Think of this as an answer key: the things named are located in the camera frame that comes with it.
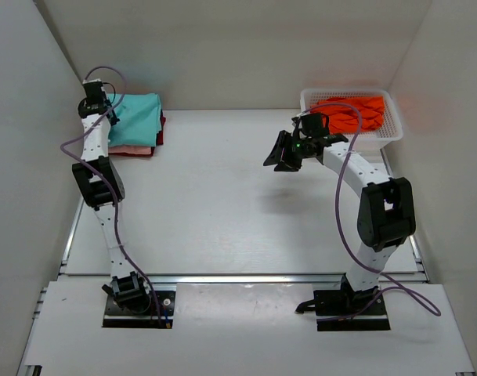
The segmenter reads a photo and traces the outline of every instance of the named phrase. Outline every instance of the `orange red fabric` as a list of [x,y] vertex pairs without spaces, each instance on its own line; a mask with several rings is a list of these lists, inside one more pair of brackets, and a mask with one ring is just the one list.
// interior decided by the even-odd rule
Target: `orange red fabric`
[[[382,96],[368,96],[357,98],[333,97],[321,100],[318,104],[325,103],[347,103],[356,107],[362,114],[362,132],[375,131],[379,129],[383,122],[385,113],[385,101]],[[326,106],[313,110],[312,112],[322,112],[329,117],[329,131],[335,133],[355,133],[358,127],[358,116],[348,107]]]

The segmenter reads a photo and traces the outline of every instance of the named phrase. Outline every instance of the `white wall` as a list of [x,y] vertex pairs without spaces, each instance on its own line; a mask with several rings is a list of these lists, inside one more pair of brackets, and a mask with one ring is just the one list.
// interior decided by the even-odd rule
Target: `white wall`
[[391,94],[407,127],[387,152],[477,369],[477,0],[433,1]]
[[79,82],[31,0],[0,0],[0,376],[13,376],[78,202],[59,144]]
[[99,63],[168,109],[292,108],[386,88],[431,0],[37,0],[82,78]]

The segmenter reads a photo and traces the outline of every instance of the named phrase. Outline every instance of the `pink cloth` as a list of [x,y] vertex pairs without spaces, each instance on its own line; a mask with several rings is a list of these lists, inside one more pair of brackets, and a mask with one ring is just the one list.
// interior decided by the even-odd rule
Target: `pink cloth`
[[109,148],[111,154],[134,154],[134,155],[151,155],[153,152],[151,146],[112,146]]

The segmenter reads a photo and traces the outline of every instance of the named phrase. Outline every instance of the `stack of folded clothes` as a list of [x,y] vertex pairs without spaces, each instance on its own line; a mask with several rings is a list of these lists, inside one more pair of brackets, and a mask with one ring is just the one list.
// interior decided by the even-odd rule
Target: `stack of folded clothes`
[[[113,102],[114,96],[108,96]],[[163,145],[165,117],[158,94],[127,94],[114,111],[120,121],[110,130],[110,154],[150,157]]]

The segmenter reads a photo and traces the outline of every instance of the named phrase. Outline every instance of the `teal cloth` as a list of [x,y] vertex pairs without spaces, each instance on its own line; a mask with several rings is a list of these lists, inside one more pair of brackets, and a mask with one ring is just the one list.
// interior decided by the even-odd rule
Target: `teal cloth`
[[[114,95],[108,94],[112,101]],[[120,121],[111,127],[109,146],[156,146],[161,131],[161,101],[158,94],[126,94],[114,109]]]

